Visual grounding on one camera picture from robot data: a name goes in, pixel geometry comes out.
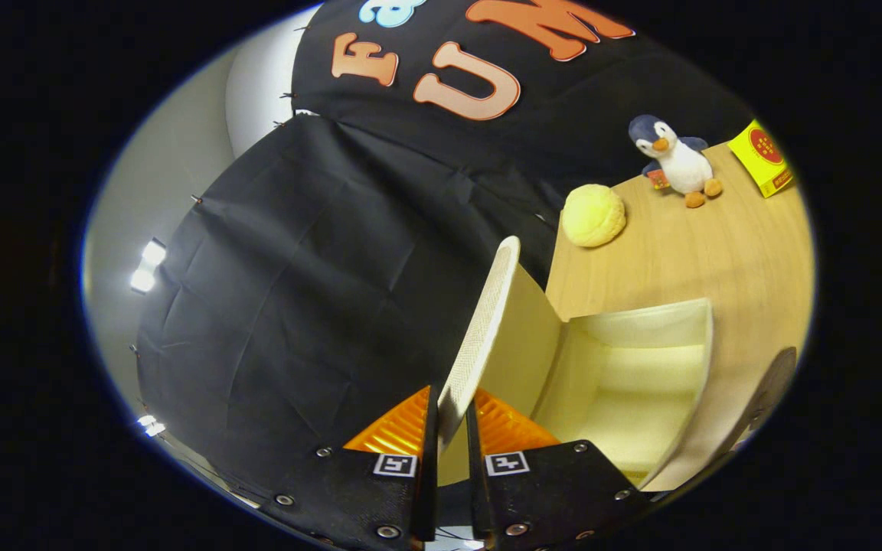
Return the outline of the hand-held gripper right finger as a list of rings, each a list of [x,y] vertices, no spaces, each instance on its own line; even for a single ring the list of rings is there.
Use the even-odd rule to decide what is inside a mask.
[[[487,550],[577,550],[652,510],[587,439],[562,442],[485,390],[465,415],[472,528]]]

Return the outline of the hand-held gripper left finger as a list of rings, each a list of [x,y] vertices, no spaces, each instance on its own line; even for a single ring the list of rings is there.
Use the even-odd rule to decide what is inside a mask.
[[[285,468],[258,510],[332,550],[421,550],[436,526],[439,391],[426,385],[343,446]]]

